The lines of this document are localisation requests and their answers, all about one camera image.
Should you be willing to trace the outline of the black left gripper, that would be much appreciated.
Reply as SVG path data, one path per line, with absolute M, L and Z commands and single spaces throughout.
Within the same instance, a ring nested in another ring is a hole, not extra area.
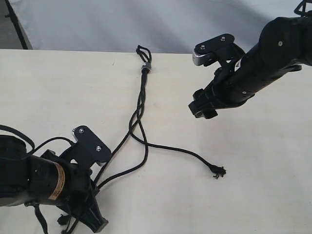
M 108 220 L 100 213 L 95 199 L 97 189 L 91 179 L 92 170 L 77 163 L 66 163 L 63 169 L 65 185 L 57 207 L 76 219 L 82 219 L 82 223 L 93 232 L 101 232 Z

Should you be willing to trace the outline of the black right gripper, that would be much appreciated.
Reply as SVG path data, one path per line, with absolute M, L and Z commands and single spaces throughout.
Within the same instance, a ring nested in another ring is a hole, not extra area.
M 218 109 L 236 108 L 253 98 L 253 93 L 243 90 L 238 84 L 229 81 L 232 73 L 219 67 L 213 80 L 204 88 L 193 93 L 193 101 L 188 105 L 196 118 L 212 119 Z

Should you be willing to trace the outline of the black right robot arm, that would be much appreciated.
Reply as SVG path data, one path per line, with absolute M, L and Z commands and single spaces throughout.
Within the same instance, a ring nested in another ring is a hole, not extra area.
M 223 34 L 197 44 L 196 66 L 218 62 L 213 80 L 194 92 L 189 109 L 196 118 L 211 119 L 220 109 L 236 108 L 257 92 L 302 65 L 312 64 L 312 19 L 277 17 L 265 25 L 258 43 L 248 52 Z

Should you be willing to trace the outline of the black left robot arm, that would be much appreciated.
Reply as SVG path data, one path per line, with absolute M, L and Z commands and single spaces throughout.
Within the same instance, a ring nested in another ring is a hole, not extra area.
M 25 143 L 14 137 L 0 137 L 0 205 L 34 207 L 35 215 L 48 232 L 39 206 L 56 206 L 82 222 L 94 233 L 108 224 L 96 201 L 97 188 L 91 167 L 98 162 L 96 150 L 82 140 L 60 156 L 46 150 L 40 157 L 27 153 Z

